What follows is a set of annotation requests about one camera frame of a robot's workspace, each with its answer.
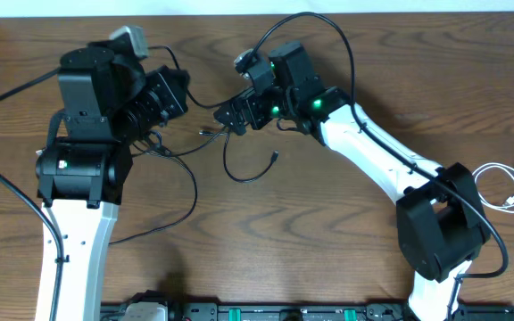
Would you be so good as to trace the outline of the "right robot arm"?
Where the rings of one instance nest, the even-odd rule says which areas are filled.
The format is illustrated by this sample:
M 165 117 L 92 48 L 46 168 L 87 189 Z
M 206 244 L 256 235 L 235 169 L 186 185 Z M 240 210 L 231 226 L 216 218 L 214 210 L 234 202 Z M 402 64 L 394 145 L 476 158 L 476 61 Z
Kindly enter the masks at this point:
M 415 272 L 410 312 L 418 320 L 452 317 L 459 278 L 491 236 L 470 171 L 459 163 L 444 168 L 386 133 L 345 91 L 323 84 L 298 41 L 267 56 L 247 50 L 234 65 L 251 85 L 215 119 L 239 136 L 291 120 L 294 131 L 361 169 L 396 207 L 399 247 Z

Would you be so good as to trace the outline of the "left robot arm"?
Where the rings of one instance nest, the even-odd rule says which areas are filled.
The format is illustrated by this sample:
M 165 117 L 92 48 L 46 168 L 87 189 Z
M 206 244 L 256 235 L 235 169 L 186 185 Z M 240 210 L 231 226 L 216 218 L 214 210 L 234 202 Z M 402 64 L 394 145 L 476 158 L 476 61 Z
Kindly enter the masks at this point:
M 64 109 L 36 163 L 41 210 L 58 233 L 44 234 L 38 320 L 99 318 L 108 244 L 133 165 L 130 146 L 187 112 L 188 73 L 167 66 L 145 72 L 146 56 L 105 41 L 60 60 Z

